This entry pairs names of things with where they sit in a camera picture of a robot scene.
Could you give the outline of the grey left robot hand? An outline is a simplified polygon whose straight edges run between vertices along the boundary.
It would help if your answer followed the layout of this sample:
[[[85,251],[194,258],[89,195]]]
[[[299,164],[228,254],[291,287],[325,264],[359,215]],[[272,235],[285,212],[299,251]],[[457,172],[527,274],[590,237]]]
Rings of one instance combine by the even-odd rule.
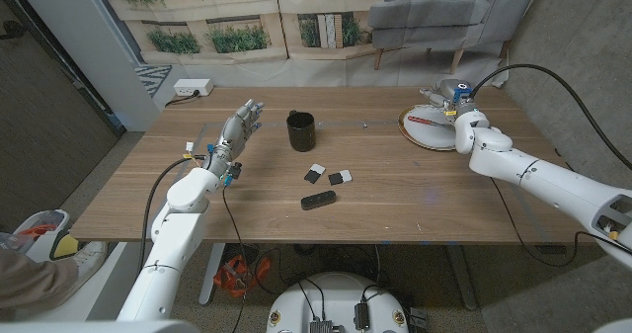
[[[246,146],[250,136],[261,126],[258,122],[265,104],[249,100],[228,118],[202,168],[217,177],[223,175]]]

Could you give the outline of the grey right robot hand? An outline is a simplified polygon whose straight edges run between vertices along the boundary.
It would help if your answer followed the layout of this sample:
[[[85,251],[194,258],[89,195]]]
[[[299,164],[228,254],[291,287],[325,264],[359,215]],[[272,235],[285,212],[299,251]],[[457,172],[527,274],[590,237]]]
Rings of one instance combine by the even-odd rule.
[[[453,122],[463,114],[478,110],[472,92],[473,87],[467,81],[459,79],[443,79],[432,88],[420,90],[432,106],[439,108]]]

